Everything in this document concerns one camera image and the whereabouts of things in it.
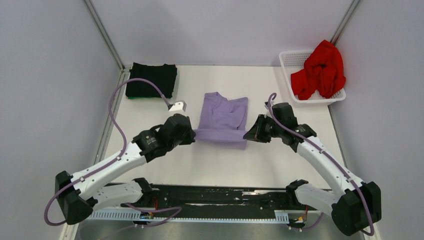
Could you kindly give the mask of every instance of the white plastic basket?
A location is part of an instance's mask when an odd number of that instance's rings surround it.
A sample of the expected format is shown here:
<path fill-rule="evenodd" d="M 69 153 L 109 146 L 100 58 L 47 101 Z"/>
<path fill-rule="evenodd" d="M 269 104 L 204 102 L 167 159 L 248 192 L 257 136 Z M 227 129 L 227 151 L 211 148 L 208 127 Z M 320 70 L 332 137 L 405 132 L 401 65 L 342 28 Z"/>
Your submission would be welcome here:
<path fill-rule="evenodd" d="M 294 107 L 326 106 L 346 98 L 344 88 L 328 99 L 322 97 L 318 91 L 315 91 L 308 100 L 299 100 L 298 97 L 293 94 L 292 74 L 304 68 L 305 60 L 309 58 L 313 51 L 314 50 L 282 51 L 278 55 L 285 83 L 287 84 L 287 89 L 290 93 L 292 105 Z"/>

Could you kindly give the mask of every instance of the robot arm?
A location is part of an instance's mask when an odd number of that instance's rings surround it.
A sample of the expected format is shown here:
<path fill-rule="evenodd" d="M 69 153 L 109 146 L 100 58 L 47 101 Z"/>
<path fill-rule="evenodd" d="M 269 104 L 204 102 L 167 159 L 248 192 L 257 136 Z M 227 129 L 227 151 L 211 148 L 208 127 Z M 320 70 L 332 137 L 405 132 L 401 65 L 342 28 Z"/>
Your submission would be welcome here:
<path fill-rule="evenodd" d="M 269 143 L 271 138 L 282 139 L 284 144 L 290 146 L 318 171 L 332 190 L 332 192 L 325 191 L 312 186 L 305 180 L 296 180 L 286 187 L 287 192 L 292 194 L 293 203 L 311 206 L 331 216 L 338 229 L 350 236 L 369 226 L 363 203 L 351 182 L 354 181 L 358 183 L 366 200 L 372 222 L 379 221 L 381 219 L 380 188 L 374 182 L 365 183 L 347 168 L 341 166 L 349 175 L 349 179 L 347 179 L 341 169 L 323 154 L 325 152 L 334 159 L 311 127 L 306 124 L 298 124 L 293 109 L 288 103 L 273 105 L 272 112 L 283 126 L 305 137 L 321 150 L 317 150 L 308 141 L 283 129 L 272 117 L 263 114 L 258 116 L 255 124 L 244 135 L 244 138 L 260 143 Z"/>
<path fill-rule="evenodd" d="M 120 151 L 103 161 L 69 175 L 63 171 L 56 175 L 55 192 L 75 180 L 80 182 L 62 192 L 57 201 L 69 225 L 79 223 L 91 215 L 93 211 L 115 206 L 121 203 L 134 203 L 151 192 L 152 188 L 144 178 L 135 179 L 129 183 L 108 185 L 111 181 L 127 171 L 142 166 L 155 158 L 164 156 L 178 145 L 193 143 L 195 132 L 190 119 L 179 113 L 184 113 L 185 103 L 177 102 L 169 107 L 174 114 L 164 124 L 140 132 L 127 144 L 122 157 Z M 111 161 L 115 161 L 103 170 L 84 178 Z"/>

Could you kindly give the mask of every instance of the cable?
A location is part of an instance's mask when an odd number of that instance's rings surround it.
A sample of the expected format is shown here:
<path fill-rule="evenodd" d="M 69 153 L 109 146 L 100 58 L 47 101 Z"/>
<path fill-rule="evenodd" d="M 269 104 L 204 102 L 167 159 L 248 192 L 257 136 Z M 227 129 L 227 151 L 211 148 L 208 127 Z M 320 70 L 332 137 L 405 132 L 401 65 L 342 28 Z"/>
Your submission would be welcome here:
<path fill-rule="evenodd" d="M 166 223 L 168 220 L 170 220 L 171 218 L 175 217 L 178 213 L 181 212 L 181 210 L 183 210 L 180 206 L 173 206 L 173 207 L 168 207 L 168 208 L 159 209 L 159 210 L 153 210 L 152 211 L 152 210 L 144 210 L 144 209 L 137 208 L 137 207 L 135 207 L 135 206 L 133 206 L 133 205 L 131 205 L 129 203 L 124 203 L 124 204 L 127 205 L 128 207 L 130 207 L 130 208 L 132 208 L 134 210 L 140 211 L 142 213 L 163 213 L 163 212 L 167 212 L 167 211 L 171 211 L 171 210 L 177 210 L 174 214 L 172 214 L 171 216 L 165 218 L 162 221 L 155 222 L 155 223 L 149 224 L 149 225 L 142 225 L 143 227 L 146 227 L 146 228 L 147 227 L 156 227 L 156 226 L 162 225 L 162 224 Z"/>
<path fill-rule="evenodd" d="M 156 91 L 160 94 L 160 97 L 163 99 L 163 101 L 165 102 L 165 104 L 169 107 L 171 104 L 169 103 L 169 101 L 167 100 L 167 98 L 164 96 L 164 94 L 161 92 L 161 90 L 151 81 L 143 79 L 143 78 L 132 78 L 130 80 L 124 81 L 123 83 L 121 83 L 120 85 L 118 85 L 118 87 L 113 91 L 112 96 L 110 97 L 109 100 L 109 104 L 108 104 L 108 110 L 109 110 L 109 117 L 112 120 L 113 125 L 115 125 L 116 129 L 119 131 L 120 135 L 122 136 L 123 139 L 123 147 L 120 151 L 120 153 L 118 154 L 117 157 L 115 157 L 112 161 L 108 162 L 107 164 L 103 165 L 102 167 L 99 167 L 98 169 L 84 175 L 82 178 L 86 179 L 100 171 L 102 171 L 103 169 L 109 167 L 110 165 L 114 164 L 118 158 L 122 157 L 122 155 L 124 155 L 125 149 L 127 148 L 127 138 L 125 137 L 124 131 L 122 131 L 121 127 L 119 127 L 117 121 L 115 120 L 114 114 L 112 113 L 112 103 L 114 102 L 115 96 L 117 94 L 117 92 L 119 91 L 119 89 L 122 88 L 122 86 L 126 85 L 127 83 L 131 83 L 131 82 L 144 82 L 147 84 L 150 84 L 152 87 L 154 87 L 154 89 L 156 89 Z M 52 203 L 55 201 L 55 199 L 61 194 L 63 193 L 65 190 L 67 190 L 68 188 L 74 186 L 75 184 L 81 182 L 81 178 L 69 183 L 68 185 L 66 185 L 65 187 L 61 188 L 59 191 L 57 191 L 53 197 L 48 201 L 47 205 L 45 206 L 44 209 L 44 221 L 46 224 L 50 225 L 50 226 L 60 226 L 64 223 L 66 223 L 66 220 L 61 221 L 61 222 L 51 222 L 49 220 L 49 209 L 50 206 L 52 205 Z"/>
<path fill-rule="evenodd" d="M 316 220 L 316 222 L 314 222 L 311 226 L 308 226 L 308 227 L 297 228 L 297 227 L 289 226 L 287 224 L 286 224 L 286 226 L 288 227 L 289 230 L 293 229 L 293 230 L 298 231 L 298 232 L 308 231 L 308 230 L 315 228 L 321 222 L 323 217 L 324 217 L 324 213 L 321 213 L 319 215 L 318 219 Z"/>
<path fill-rule="evenodd" d="M 308 205 L 306 205 L 306 208 L 305 208 L 305 214 L 303 214 L 302 216 L 300 216 L 300 217 L 305 217 L 305 221 L 306 220 L 308 220 Z"/>
<path fill-rule="evenodd" d="M 124 230 L 132 229 L 132 228 L 137 228 L 137 227 L 139 228 L 139 226 L 141 226 L 141 228 L 151 228 L 151 227 L 156 227 L 156 226 L 162 225 L 162 224 L 166 223 L 168 220 L 170 220 L 171 218 L 175 217 L 182 210 L 182 208 L 180 206 L 168 207 L 168 208 L 159 209 L 159 210 L 144 210 L 144 209 L 137 208 L 137 207 L 135 207 L 135 206 L 133 206 L 133 205 L 131 205 L 129 203 L 124 203 L 124 204 L 127 205 L 128 207 L 130 207 L 130 208 L 132 208 L 134 210 L 140 211 L 142 213 L 163 213 L 163 212 L 168 212 L 168 211 L 172 211 L 172 210 L 176 210 L 176 212 L 173 213 L 171 216 L 167 217 L 166 219 L 164 219 L 162 221 L 159 221 L 159 222 L 156 222 L 156 223 L 153 223 L 153 224 L 146 224 L 146 225 L 143 225 L 143 224 L 131 224 L 131 225 L 125 226 L 125 227 L 123 227 L 121 229 L 118 229 L 114 233 L 106 236 L 105 238 L 102 238 L 101 240 L 107 240 L 107 239 L 111 238 L 112 236 L 115 236 L 116 234 L 118 234 L 118 233 L 120 233 L 120 232 L 122 232 Z M 78 240 L 83 240 L 81 238 L 81 230 L 82 230 L 82 227 L 80 229 L 78 229 L 78 232 L 76 234 Z"/>
<path fill-rule="evenodd" d="M 301 134 L 299 134 L 299 133 L 291 130 L 290 128 L 284 126 L 283 124 L 281 124 L 280 121 L 277 120 L 277 118 L 274 116 L 273 109 L 272 109 L 272 106 L 271 106 L 271 101 L 274 100 L 274 99 L 276 99 L 276 96 L 277 96 L 277 93 L 275 93 L 275 92 L 269 96 L 268 103 L 267 103 L 267 106 L 266 107 L 268 108 L 268 112 L 271 115 L 272 119 L 274 119 L 274 121 L 278 124 L 278 126 L 280 126 L 281 128 L 283 128 L 287 132 L 293 134 L 294 136 L 303 139 L 304 141 L 306 141 L 307 143 L 309 143 L 310 145 L 312 145 L 314 148 L 316 148 L 320 153 L 323 153 L 343 173 L 343 175 L 347 179 L 350 179 L 351 176 L 343 169 L 342 166 L 340 166 L 340 164 L 330 154 L 328 154 L 326 151 L 323 151 L 323 149 L 320 148 L 313 141 L 311 141 L 308 138 L 302 136 Z M 364 231 L 363 229 L 361 230 L 361 232 L 364 233 L 365 235 L 373 236 L 374 233 L 375 233 L 374 225 L 373 225 L 373 220 L 371 219 L 371 213 L 370 213 L 370 210 L 368 209 L 368 205 L 367 205 L 367 202 L 365 201 L 365 197 L 362 194 L 361 190 L 359 189 L 358 185 L 355 183 L 355 181 L 351 180 L 350 182 L 352 183 L 353 187 L 355 188 L 355 190 L 357 191 L 357 193 L 358 193 L 358 195 L 360 197 L 360 200 L 362 201 L 362 205 L 363 205 L 363 207 L 365 209 L 366 218 L 368 219 L 368 224 L 369 224 L 369 228 L 370 228 L 370 232 Z M 316 224 L 317 224 L 317 222 L 314 223 L 314 225 L 312 225 L 311 227 L 309 227 L 309 229 L 312 228 L 312 227 L 315 227 Z"/>
<path fill-rule="evenodd" d="M 158 210 L 158 206 L 159 206 L 159 201 L 157 197 L 152 197 L 151 200 L 153 201 L 153 207 L 155 210 Z"/>

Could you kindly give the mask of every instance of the red cloth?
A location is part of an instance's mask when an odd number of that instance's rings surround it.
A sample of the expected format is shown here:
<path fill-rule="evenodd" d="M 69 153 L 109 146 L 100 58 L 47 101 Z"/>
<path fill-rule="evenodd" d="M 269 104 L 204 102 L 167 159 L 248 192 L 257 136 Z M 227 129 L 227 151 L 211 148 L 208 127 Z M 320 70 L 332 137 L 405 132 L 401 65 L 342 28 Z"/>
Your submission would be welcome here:
<path fill-rule="evenodd" d="M 291 89 L 299 100 L 309 99 L 316 90 L 329 99 L 345 85 L 342 55 L 327 40 L 315 48 L 303 67 L 291 75 Z"/>

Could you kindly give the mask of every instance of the metal pole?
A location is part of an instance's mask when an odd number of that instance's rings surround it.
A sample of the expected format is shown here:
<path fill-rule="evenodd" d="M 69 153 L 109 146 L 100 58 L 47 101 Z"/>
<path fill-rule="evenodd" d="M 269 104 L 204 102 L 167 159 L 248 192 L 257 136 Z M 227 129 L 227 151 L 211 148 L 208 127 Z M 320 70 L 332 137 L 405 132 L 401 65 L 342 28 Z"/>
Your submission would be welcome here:
<path fill-rule="evenodd" d="M 104 40 L 104 43 L 106 43 L 106 46 L 109 49 L 109 52 L 113 57 L 113 60 L 115 61 L 120 71 L 123 72 L 125 68 L 124 63 L 122 62 L 120 56 L 118 55 L 117 50 L 114 47 L 114 44 L 112 43 L 108 33 L 106 32 L 105 26 L 103 26 L 103 23 L 93 5 L 93 2 L 91 0 L 82 0 L 82 2 L 85 4 L 85 7 L 87 8 L 88 13 L 90 14 L 96 28 L 98 29 L 101 37 Z"/>
<path fill-rule="evenodd" d="M 362 2 L 362 0 L 352 0 L 350 3 L 349 8 L 347 8 L 346 13 L 344 14 L 343 18 L 341 19 L 340 24 L 338 25 L 337 29 L 334 32 L 334 35 L 332 36 L 330 42 L 333 45 L 336 45 L 339 41 L 340 37 L 342 36 L 343 31 L 345 30 L 346 26 L 348 25 L 349 21 L 351 20 L 353 14 L 355 13 L 356 9 L 358 8 L 359 4 Z"/>

